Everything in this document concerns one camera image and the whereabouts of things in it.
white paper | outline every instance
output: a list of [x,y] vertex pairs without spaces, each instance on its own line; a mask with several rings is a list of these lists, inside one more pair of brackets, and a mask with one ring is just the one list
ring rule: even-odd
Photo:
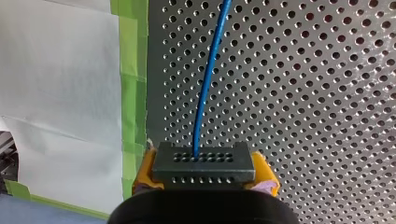
[[0,116],[0,132],[9,132],[7,125],[4,123],[3,117]]
[[110,214],[122,202],[122,153],[5,118],[30,193]]
[[0,0],[0,116],[32,194],[111,213],[122,202],[118,17]]
[[46,0],[50,2],[56,2],[65,4],[73,7],[85,7],[104,12],[111,12],[110,0]]
[[0,116],[121,149],[118,18],[0,1]]

black round object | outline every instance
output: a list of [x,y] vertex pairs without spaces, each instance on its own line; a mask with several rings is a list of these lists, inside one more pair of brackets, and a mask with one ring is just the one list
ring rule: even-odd
[[298,224],[291,209],[254,190],[150,190],[122,203],[109,224]]

perforated metal panel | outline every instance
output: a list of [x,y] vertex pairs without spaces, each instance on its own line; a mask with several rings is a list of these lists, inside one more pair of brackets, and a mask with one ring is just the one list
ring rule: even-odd
[[[148,137],[190,146],[220,0],[150,1]],[[302,223],[396,223],[396,2],[233,0],[201,143],[247,141]]]

yellow bracket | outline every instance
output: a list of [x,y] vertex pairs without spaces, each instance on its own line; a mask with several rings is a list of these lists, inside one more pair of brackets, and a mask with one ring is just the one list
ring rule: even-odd
[[260,152],[255,151],[251,153],[251,158],[253,159],[254,169],[256,170],[256,177],[253,183],[245,185],[245,189],[251,189],[263,181],[271,180],[276,183],[276,187],[272,188],[271,190],[272,195],[276,197],[277,192],[280,189],[280,183],[279,180],[277,180],[274,172],[271,170],[271,167],[265,160],[264,156]]
[[[151,167],[154,163],[156,153],[157,149],[154,147],[146,152],[146,155],[143,158],[142,165],[140,166],[139,172],[134,182],[134,187],[137,184],[145,184],[152,188],[163,189],[163,183],[155,183],[151,180]],[[256,151],[251,153],[251,158],[253,159],[254,169],[256,170],[256,177],[253,183],[245,185],[245,189],[251,189],[263,181],[272,180],[276,183],[276,187],[272,188],[272,195],[275,197],[277,195],[277,192],[279,191],[280,184],[274,172],[271,170],[264,156],[260,152]]]

blue wire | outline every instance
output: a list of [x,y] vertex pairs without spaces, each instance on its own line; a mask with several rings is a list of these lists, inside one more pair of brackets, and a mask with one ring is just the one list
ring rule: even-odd
[[227,18],[228,11],[230,9],[232,0],[224,0],[221,7],[221,12],[216,26],[215,35],[213,36],[212,45],[210,46],[209,58],[207,59],[207,65],[205,69],[204,82],[201,88],[201,94],[199,97],[198,109],[195,116],[194,132],[192,136],[192,153],[194,157],[198,156],[199,153],[199,136],[201,132],[202,115],[204,113],[205,101],[207,92],[209,91],[210,79],[212,77],[213,66],[215,65],[216,54],[219,50],[219,43],[221,36],[223,35],[224,24]]

